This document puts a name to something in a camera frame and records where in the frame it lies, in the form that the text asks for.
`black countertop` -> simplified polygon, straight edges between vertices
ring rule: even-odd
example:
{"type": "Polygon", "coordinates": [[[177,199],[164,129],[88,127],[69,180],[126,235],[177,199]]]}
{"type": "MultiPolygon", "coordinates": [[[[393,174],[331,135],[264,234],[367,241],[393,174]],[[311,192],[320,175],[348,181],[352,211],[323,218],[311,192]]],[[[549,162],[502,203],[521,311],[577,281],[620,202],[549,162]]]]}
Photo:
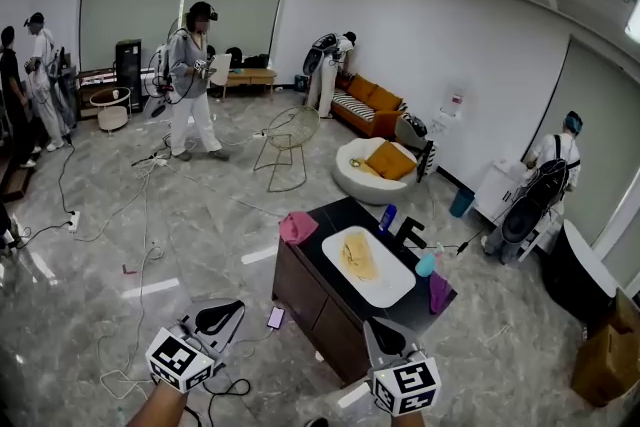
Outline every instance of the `black countertop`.
{"type": "MultiPolygon", "coordinates": [[[[383,317],[413,329],[420,335],[439,317],[440,314],[433,315],[430,309],[430,278],[423,278],[415,273],[415,265],[419,258],[409,249],[398,247],[392,234],[379,234],[379,221],[356,200],[351,197],[344,198],[316,208],[310,211],[309,215],[318,223],[318,228],[307,240],[299,244],[297,249],[304,254],[309,263],[360,321],[364,322],[374,316],[383,317]],[[415,287],[389,308],[376,308],[369,304],[322,251],[324,239],[351,226],[362,226],[369,230],[416,277],[415,287]]],[[[449,307],[457,295],[452,289],[440,313],[449,307]]]]}

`white sneaker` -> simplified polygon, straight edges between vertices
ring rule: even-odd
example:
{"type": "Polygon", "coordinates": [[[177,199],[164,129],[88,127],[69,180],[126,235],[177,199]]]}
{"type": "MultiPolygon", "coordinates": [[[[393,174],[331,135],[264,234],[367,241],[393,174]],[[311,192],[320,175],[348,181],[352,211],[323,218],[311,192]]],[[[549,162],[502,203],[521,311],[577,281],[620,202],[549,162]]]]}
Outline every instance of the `white sneaker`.
{"type": "Polygon", "coordinates": [[[47,151],[56,151],[62,148],[63,146],[64,146],[64,142],[61,142],[59,146],[56,146],[53,143],[49,143],[49,145],[47,146],[47,151]]]}

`smartphone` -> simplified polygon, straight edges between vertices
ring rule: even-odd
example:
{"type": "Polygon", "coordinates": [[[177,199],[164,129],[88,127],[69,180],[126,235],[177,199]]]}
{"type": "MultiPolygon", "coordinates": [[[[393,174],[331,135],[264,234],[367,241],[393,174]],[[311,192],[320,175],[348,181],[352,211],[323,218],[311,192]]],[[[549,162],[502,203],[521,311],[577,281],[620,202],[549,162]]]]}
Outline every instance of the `smartphone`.
{"type": "Polygon", "coordinates": [[[284,310],[282,308],[273,307],[271,310],[271,316],[269,317],[269,322],[267,322],[267,326],[272,329],[280,329],[280,325],[282,324],[282,317],[284,317],[284,310]]]}

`white sink basin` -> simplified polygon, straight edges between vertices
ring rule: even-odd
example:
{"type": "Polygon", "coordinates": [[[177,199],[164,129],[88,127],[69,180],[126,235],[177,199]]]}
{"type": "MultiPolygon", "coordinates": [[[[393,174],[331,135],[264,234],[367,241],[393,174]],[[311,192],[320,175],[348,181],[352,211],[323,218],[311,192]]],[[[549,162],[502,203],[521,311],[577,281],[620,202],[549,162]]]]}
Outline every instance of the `white sink basin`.
{"type": "Polygon", "coordinates": [[[362,297],[376,308],[388,308],[397,303],[416,284],[416,277],[407,269],[393,253],[382,245],[366,228],[352,226],[322,242],[322,251],[337,267],[342,275],[351,283],[362,297]],[[346,272],[340,259],[344,239],[354,232],[364,232],[371,255],[378,269],[378,277],[371,281],[363,281],[346,272]]]}

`gray jacket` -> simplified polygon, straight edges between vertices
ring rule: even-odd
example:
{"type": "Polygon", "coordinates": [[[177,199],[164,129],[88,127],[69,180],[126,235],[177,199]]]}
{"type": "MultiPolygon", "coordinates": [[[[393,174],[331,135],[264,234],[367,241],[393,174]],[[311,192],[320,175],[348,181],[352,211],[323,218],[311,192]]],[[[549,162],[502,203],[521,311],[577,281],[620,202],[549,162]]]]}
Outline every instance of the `gray jacket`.
{"type": "Polygon", "coordinates": [[[197,98],[207,91],[207,80],[187,75],[187,68],[193,68],[196,61],[207,60],[207,38],[202,38],[202,49],[198,48],[186,29],[179,30],[169,42],[169,73],[171,83],[180,96],[197,98]]]}

